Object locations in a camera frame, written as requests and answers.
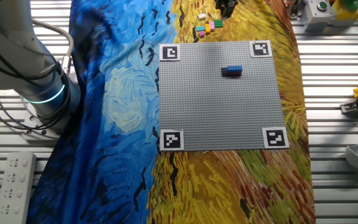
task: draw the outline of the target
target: colorful lego bricks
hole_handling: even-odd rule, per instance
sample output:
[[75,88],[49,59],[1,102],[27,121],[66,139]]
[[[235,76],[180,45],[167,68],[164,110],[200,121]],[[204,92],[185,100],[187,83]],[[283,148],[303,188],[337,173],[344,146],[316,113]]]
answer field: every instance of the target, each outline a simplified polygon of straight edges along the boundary
[[203,38],[203,37],[205,36],[205,32],[204,32],[204,31],[199,31],[199,32],[198,32],[198,36],[199,36],[200,38]]
[[211,28],[209,26],[209,23],[205,24],[205,34],[208,35],[211,33]]
[[201,26],[201,27],[196,27],[196,31],[205,31],[205,26]]
[[220,28],[220,27],[223,27],[223,22],[220,19],[215,19],[214,25],[215,25],[215,28]]
[[198,20],[199,20],[199,21],[202,21],[202,20],[204,20],[204,19],[206,19],[205,13],[198,14]]
[[215,31],[215,23],[213,21],[209,22],[209,28],[211,29],[211,32]]

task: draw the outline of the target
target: blue fabric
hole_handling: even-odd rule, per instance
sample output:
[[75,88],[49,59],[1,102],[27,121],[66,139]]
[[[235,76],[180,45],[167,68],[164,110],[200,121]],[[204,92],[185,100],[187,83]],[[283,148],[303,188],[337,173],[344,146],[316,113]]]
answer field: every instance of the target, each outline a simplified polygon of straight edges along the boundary
[[158,153],[158,43],[172,0],[73,0],[81,103],[30,200],[28,223],[145,223]]

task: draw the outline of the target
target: green lego brick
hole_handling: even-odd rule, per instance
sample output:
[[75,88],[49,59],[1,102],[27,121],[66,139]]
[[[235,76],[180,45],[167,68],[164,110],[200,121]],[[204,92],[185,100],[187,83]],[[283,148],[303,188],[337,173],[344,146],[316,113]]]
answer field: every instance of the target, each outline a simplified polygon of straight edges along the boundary
[[214,20],[215,28],[223,27],[223,22],[220,19]]

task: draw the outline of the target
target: green button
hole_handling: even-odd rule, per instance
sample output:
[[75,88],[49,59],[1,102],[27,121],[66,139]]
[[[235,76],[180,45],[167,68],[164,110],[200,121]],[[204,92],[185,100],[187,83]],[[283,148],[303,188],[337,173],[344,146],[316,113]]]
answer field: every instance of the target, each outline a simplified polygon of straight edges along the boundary
[[320,6],[321,9],[327,8],[327,4],[325,2],[320,2],[318,5]]
[[322,11],[324,12],[326,9],[327,9],[327,3],[325,2],[320,2],[318,5],[317,5],[317,9],[319,11]]

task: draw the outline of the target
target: cable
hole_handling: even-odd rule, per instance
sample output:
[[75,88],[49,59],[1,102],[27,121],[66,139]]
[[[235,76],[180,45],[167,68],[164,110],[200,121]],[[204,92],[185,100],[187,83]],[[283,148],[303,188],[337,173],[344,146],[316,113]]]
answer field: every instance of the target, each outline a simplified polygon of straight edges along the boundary
[[[17,75],[11,73],[11,72],[8,72],[7,70],[3,69],[0,67],[0,72],[6,74],[6,75],[9,75],[10,77],[14,77],[14,78],[21,78],[21,77],[18,77]],[[29,79],[30,80],[38,80],[38,79],[42,79],[42,78],[45,78],[47,76],[49,76],[52,72],[54,72],[54,68],[50,69],[50,71],[48,73],[46,73],[45,75],[42,75],[42,76],[39,76],[37,78],[34,78],[34,77],[30,77]]]
[[68,50],[67,50],[67,53],[65,54],[65,56],[71,56],[71,53],[73,52],[73,48],[74,48],[74,40],[73,40],[73,37],[68,32],[66,32],[65,30],[63,30],[57,26],[50,25],[46,22],[38,21],[36,19],[32,19],[32,23],[64,35],[68,40]]
[[[66,75],[64,75],[62,77],[64,80],[65,80],[65,84],[66,85],[69,85],[68,83],[68,78]],[[38,127],[34,127],[34,128],[31,128],[25,124],[22,124],[21,122],[18,122],[15,118],[13,118],[5,109],[5,107],[2,105],[2,102],[0,100],[0,107],[1,109],[3,110],[3,112],[13,121],[15,122],[16,124],[18,125],[21,125],[22,127],[20,126],[13,126],[11,124],[9,124],[8,122],[4,121],[0,115],[0,120],[7,126],[11,127],[11,128],[16,128],[16,129],[20,129],[20,130],[44,130],[44,129],[48,129],[48,128],[51,128],[52,126],[54,126],[55,124],[57,124],[63,117],[64,115],[66,114],[68,108],[70,107],[70,89],[67,88],[65,90],[65,101],[64,103],[61,105],[61,107],[59,109],[57,109],[56,112],[53,113],[53,118],[51,118],[50,120],[48,120],[47,122],[45,122],[44,124],[38,126]]]
[[0,61],[7,66],[12,72],[14,72],[15,75],[20,77],[21,79],[25,80],[26,82],[33,84],[34,86],[43,88],[44,86],[39,85],[38,83],[33,82],[32,80],[29,80],[27,77],[25,77],[23,74],[21,74],[19,71],[17,71],[1,54],[0,54]]
[[37,119],[40,119],[36,114],[34,114],[34,113],[29,109],[29,106],[27,105],[27,103],[25,103],[23,96],[20,96],[20,95],[19,95],[19,97],[20,97],[20,100],[21,100],[21,102],[22,102],[24,108],[27,110],[27,112],[29,112],[29,113],[31,114],[31,116],[33,116],[33,117],[35,117],[35,118],[37,118]]

